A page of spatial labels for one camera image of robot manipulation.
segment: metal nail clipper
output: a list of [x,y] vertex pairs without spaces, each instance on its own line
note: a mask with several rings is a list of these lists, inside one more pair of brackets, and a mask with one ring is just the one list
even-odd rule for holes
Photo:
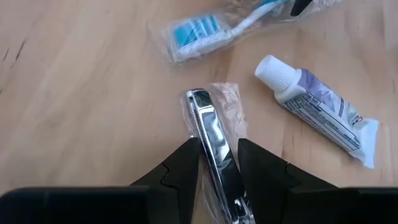
[[206,163],[221,210],[229,223],[254,223],[244,200],[244,186],[220,117],[203,89],[186,94],[190,114],[205,151]]

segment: white cap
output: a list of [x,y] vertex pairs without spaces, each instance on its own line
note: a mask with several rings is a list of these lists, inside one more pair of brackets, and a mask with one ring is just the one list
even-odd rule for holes
[[274,56],[268,55],[262,59],[254,74],[274,92],[282,92],[294,82],[296,71]]

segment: wood grain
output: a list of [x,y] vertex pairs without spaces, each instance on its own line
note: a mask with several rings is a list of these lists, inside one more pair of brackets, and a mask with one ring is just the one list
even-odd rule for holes
[[[339,186],[398,186],[398,2],[351,0],[176,67],[157,41],[206,1],[0,0],[0,191],[126,185],[189,136],[181,94],[239,84],[249,138]],[[253,76],[273,54],[381,122],[369,170],[282,109]]]

